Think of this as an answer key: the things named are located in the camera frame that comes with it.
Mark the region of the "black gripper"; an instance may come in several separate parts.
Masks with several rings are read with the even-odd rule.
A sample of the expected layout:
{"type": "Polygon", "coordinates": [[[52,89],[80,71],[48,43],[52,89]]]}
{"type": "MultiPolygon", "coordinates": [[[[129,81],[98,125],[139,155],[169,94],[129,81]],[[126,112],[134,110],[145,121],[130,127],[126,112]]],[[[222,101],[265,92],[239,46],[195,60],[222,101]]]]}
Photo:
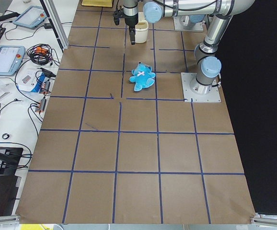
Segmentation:
{"type": "Polygon", "coordinates": [[[125,15],[125,23],[127,26],[130,26],[130,42],[131,42],[131,45],[134,45],[136,43],[136,40],[135,40],[136,30],[134,26],[138,24],[138,14],[133,16],[125,15]]]}

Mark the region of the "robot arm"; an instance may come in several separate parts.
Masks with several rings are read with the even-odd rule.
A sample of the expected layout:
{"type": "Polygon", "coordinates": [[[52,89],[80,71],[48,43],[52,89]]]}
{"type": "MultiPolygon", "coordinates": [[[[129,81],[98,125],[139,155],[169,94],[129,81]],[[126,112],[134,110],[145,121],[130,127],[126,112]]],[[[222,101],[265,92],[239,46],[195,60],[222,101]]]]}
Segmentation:
{"type": "Polygon", "coordinates": [[[231,15],[215,15],[204,40],[195,47],[197,74],[191,80],[190,88],[196,94],[208,94],[214,79],[220,74],[222,65],[221,61],[215,57],[215,53],[231,19],[231,15]]]}
{"type": "MultiPolygon", "coordinates": [[[[253,5],[253,0],[146,0],[143,12],[149,23],[156,23],[163,17],[190,15],[213,15],[204,41],[200,43],[207,53],[217,50],[232,16],[240,14],[253,5]]],[[[116,25],[123,18],[129,27],[130,41],[135,44],[135,25],[138,24],[138,1],[124,0],[123,6],[116,8],[113,17],[116,25]]]]}

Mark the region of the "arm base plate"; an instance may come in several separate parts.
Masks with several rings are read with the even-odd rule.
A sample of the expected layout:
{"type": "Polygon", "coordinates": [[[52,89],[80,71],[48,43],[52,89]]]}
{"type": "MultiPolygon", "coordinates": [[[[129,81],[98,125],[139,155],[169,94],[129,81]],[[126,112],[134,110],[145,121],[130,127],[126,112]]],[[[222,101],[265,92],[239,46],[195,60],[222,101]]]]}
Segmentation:
{"type": "Polygon", "coordinates": [[[184,101],[189,103],[220,103],[219,88],[216,80],[209,86],[196,81],[196,73],[181,73],[184,101]]]}
{"type": "Polygon", "coordinates": [[[204,14],[174,17],[174,29],[176,31],[203,32],[204,17],[204,14]]]}

